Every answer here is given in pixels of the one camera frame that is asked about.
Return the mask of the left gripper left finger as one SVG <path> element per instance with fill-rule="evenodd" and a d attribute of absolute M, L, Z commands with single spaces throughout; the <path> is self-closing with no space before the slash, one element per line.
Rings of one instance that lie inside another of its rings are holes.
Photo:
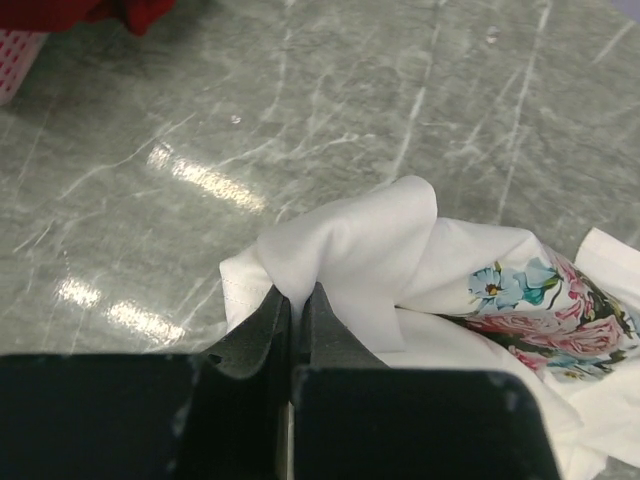
<path fill-rule="evenodd" d="M 251 315 L 200 356 L 228 378 L 252 378 L 268 364 L 272 351 L 284 354 L 287 361 L 290 321 L 288 299 L 271 287 Z"/>

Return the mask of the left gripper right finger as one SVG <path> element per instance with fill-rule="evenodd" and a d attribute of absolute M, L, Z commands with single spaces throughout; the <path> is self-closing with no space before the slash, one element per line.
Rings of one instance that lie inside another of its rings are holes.
<path fill-rule="evenodd" d="M 386 369 L 335 315 L 321 283 L 294 318 L 294 365 L 318 368 Z"/>

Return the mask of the white floral t shirt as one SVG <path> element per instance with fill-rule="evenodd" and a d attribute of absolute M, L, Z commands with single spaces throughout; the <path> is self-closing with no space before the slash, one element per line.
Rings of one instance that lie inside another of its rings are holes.
<path fill-rule="evenodd" d="M 532 232 L 438 213 L 404 177 L 273 226 L 221 263 L 227 326 L 321 284 L 392 367 L 506 371 L 533 392 L 566 479 L 639 462 L 639 253 L 592 229 L 574 260 Z"/>

